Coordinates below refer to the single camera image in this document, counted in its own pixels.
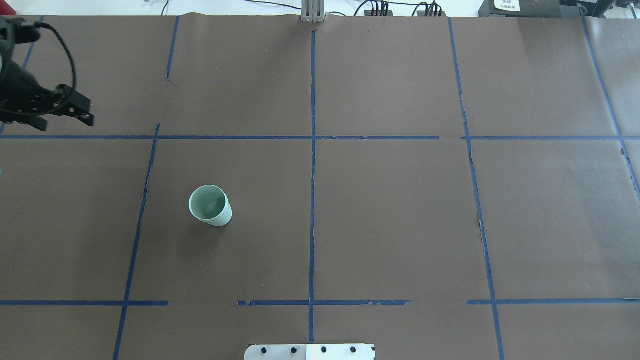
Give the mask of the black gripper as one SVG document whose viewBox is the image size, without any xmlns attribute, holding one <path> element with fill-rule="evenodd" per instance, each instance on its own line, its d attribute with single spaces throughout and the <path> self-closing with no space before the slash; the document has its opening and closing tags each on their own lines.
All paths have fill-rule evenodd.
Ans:
<svg viewBox="0 0 640 360">
<path fill-rule="evenodd" d="M 77 72 L 70 59 L 71 86 L 60 84 L 55 89 L 41 86 L 29 71 L 11 59 L 1 59 L 1 121 L 18 122 L 45 132 L 48 121 L 42 116 L 73 117 L 87 126 L 94 126 L 90 113 L 91 101 L 78 92 Z"/>
</svg>

